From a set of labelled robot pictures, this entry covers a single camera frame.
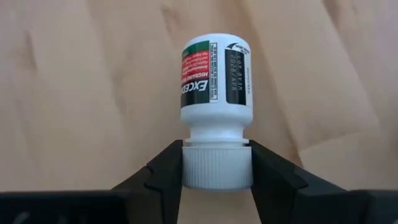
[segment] bottle neck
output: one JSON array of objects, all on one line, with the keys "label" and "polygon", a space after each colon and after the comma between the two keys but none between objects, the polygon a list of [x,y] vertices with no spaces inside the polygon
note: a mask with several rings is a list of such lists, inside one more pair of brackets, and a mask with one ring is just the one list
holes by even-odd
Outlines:
[{"label": "bottle neck", "polygon": [[244,126],[241,124],[208,123],[190,127],[190,146],[234,147],[248,143],[243,138]]}]

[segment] light wooden background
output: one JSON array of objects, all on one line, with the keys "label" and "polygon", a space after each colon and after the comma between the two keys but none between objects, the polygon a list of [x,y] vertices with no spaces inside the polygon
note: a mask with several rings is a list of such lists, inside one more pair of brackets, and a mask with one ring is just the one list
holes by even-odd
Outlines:
[{"label": "light wooden background", "polygon": [[[398,2],[0,0],[0,190],[108,189],[174,139],[180,53],[252,48],[245,135],[347,189],[398,188]],[[259,223],[250,191],[183,190],[180,223]]]}]

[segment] bottle label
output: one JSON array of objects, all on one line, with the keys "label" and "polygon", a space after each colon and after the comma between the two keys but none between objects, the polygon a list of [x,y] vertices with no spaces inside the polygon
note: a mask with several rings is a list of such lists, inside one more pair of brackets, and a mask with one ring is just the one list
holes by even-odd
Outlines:
[{"label": "bottle label", "polygon": [[218,99],[217,43],[203,41],[182,52],[181,107]]},{"label": "bottle label", "polygon": [[246,105],[245,55],[249,51],[237,43],[225,48],[225,87],[226,101],[232,104]]}]

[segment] green label section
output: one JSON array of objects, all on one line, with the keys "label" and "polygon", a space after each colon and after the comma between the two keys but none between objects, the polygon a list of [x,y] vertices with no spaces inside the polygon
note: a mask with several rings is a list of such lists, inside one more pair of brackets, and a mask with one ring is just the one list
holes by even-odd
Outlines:
[{"label": "green label section", "polygon": [[182,52],[182,57],[184,58],[187,55],[193,54],[195,52],[200,52],[203,50],[209,50],[210,49],[210,41],[202,41],[199,43],[192,44],[191,46],[187,47],[183,52]]}]

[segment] white plastic bottle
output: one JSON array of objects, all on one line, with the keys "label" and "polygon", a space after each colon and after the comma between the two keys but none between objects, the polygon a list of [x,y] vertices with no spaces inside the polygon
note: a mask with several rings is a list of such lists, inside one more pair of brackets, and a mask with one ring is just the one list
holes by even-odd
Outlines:
[{"label": "white plastic bottle", "polygon": [[241,190],[252,185],[251,148],[243,129],[253,119],[251,50],[230,34],[192,39],[182,53],[183,184]]}]

